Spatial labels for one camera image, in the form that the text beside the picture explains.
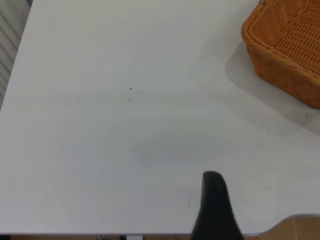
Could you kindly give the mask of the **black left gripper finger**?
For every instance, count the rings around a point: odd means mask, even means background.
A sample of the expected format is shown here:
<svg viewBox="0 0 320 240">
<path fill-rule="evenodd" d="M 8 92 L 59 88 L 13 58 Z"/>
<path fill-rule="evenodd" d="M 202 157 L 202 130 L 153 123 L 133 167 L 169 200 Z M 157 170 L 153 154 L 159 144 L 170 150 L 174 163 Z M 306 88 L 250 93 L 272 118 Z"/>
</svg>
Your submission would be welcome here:
<svg viewBox="0 0 320 240">
<path fill-rule="evenodd" d="M 192 240 L 242 240 L 223 176 L 216 171 L 202 175 L 199 213 L 190 235 Z"/>
</svg>

